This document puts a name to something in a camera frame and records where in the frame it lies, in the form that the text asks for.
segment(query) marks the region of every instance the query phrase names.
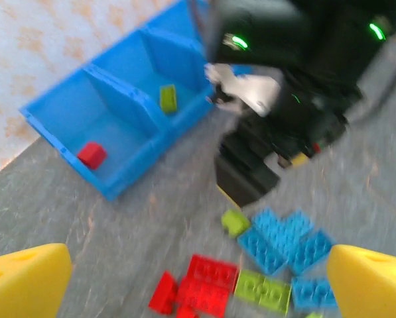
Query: wallpaper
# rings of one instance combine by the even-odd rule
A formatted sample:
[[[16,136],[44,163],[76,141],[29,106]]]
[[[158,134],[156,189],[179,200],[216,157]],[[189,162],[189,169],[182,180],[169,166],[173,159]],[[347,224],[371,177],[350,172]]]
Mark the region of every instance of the wallpaper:
[[[38,135],[18,108],[172,0],[0,0],[0,170]]]

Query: gray floor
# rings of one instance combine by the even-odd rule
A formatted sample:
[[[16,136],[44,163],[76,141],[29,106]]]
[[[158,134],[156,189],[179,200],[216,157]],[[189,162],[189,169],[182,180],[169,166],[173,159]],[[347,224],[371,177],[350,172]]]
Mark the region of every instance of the gray floor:
[[[373,99],[396,69],[396,39],[363,81]],[[192,253],[255,269],[219,218],[212,160],[234,118],[214,111],[129,191],[108,203],[39,140],[0,173],[0,254],[65,242],[75,265],[60,318],[158,317],[147,303],[163,270],[181,277]],[[245,212],[302,208],[339,243],[396,256],[396,94],[380,118]],[[324,274],[319,265],[309,275]],[[231,299],[226,317],[277,317]],[[302,317],[290,310],[289,317]],[[325,317],[340,317],[337,311]]]

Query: red lego brick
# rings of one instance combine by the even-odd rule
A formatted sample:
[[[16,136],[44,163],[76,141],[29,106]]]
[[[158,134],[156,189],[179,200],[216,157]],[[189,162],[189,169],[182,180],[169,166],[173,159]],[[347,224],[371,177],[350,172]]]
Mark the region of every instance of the red lego brick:
[[[195,254],[192,256],[186,276],[232,292],[238,275],[239,268],[235,264]]]
[[[176,301],[218,318],[224,317],[230,292],[225,288],[183,278],[178,289]]]
[[[77,158],[90,169],[98,169],[106,159],[106,151],[96,142],[88,142],[77,155]]]
[[[182,305],[177,310],[176,318],[199,318],[199,316],[189,306]]]
[[[161,315],[171,315],[174,311],[177,283],[170,272],[165,271],[153,293],[148,307]]]

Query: green led light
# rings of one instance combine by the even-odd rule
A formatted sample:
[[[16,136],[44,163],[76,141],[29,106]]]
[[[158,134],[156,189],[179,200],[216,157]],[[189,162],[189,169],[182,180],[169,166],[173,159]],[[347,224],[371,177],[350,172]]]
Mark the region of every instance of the green led light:
[[[370,23],[369,27],[376,34],[376,36],[379,40],[386,40],[384,33],[378,26],[376,26],[373,23]]]
[[[298,103],[301,104],[301,101],[299,100],[298,96],[296,96],[295,94],[292,94],[292,96],[297,100]]]
[[[233,41],[234,44],[240,46],[243,49],[248,48],[248,44],[246,44],[246,42],[244,40],[242,40],[240,37],[238,36],[233,36],[231,38],[231,40]]]

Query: green lego brick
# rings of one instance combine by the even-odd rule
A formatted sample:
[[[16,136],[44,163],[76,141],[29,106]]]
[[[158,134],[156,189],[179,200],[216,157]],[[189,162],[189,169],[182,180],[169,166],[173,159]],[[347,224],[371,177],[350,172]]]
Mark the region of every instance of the green lego brick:
[[[237,279],[234,296],[258,304],[261,297],[259,286],[264,282],[264,276],[250,270],[241,270]]]
[[[231,237],[237,237],[251,226],[251,221],[237,210],[227,210],[222,216],[222,227]]]
[[[270,280],[250,270],[241,270],[234,296],[286,315],[291,299],[291,285]]]
[[[305,318],[323,318],[321,313],[311,313],[310,315],[306,316]]]
[[[291,299],[291,285],[265,278],[263,290],[265,293],[261,296],[259,305],[286,315]]]
[[[161,87],[160,106],[164,113],[173,113],[177,111],[176,87],[167,85]]]

